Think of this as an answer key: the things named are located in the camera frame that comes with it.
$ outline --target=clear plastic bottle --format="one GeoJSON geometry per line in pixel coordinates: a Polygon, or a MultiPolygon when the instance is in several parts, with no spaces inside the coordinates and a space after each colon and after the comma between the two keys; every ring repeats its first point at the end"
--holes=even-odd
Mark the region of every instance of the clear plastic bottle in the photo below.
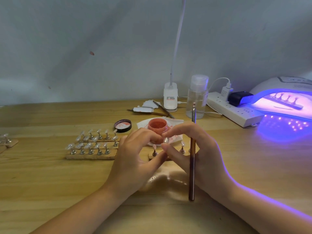
{"type": "Polygon", "coordinates": [[[201,119],[204,116],[208,96],[208,81],[209,77],[206,75],[196,74],[192,76],[186,104],[187,117],[192,118],[193,103],[196,105],[196,119],[201,119]]]}

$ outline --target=forearm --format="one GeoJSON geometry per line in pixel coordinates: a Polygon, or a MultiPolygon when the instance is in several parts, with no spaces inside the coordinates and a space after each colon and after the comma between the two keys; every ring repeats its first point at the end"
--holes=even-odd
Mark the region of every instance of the forearm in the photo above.
{"type": "Polygon", "coordinates": [[[261,234],[308,234],[312,230],[310,216],[239,184],[219,202],[261,234]]]}
{"type": "Polygon", "coordinates": [[[32,234],[89,234],[114,212],[125,198],[102,188],[46,222],[32,234]]]}

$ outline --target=pink powder jar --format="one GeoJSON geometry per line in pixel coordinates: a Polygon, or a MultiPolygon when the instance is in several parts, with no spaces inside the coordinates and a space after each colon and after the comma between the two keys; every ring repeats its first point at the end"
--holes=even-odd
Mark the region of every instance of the pink powder jar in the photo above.
{"type": "Polygon", "coordinates": [[[156,134],[161,135],[168,130],[168,124],[165,119],[154,118],[149,121],[148,129],[154,131],[156,134]]]}

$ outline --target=wooden desk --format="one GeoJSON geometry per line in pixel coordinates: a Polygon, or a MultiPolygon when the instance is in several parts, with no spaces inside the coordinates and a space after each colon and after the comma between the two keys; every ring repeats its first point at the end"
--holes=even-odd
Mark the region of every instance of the wooden desk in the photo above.
{"type": "MultiPolygon", "coordinates": [[[[136,123],[155,116],[126,109],[139,101],[51,103],[0,109],[0,133],[19,143],[0,155],[0,234],[28,233],[99,188],[113,161],[68,161],[65,146],[82,130],[110,129],[117,120],[136,123]]],[[[173,113],[189,120],[183,106],[173,113]]],[[[236,181],[312,215],[312,136],[292,143],[267,141],[257,128],[204,116],[197,123],[219,143],[236,181]]],[[[141,154],[147,159],[148,149],[141,154]]],[[[165,162],[96,233],[254,233],[232,212],[196,190],[187,201],[187,176],[165,162]]]]}

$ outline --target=electrical outlet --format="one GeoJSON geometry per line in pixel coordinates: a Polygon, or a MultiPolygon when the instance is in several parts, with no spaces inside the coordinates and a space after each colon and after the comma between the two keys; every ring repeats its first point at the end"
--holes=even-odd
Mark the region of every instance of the electrical outlet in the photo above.
{"type": "Polygon", "coordinates": [[[223,114],[241,127],[260,123],[263,115],[259,111],[250,108],[247,104],[235,107],[229,102],[221,100],[221,94],[212,92],[208,94],[207,105],[223,114]]]}

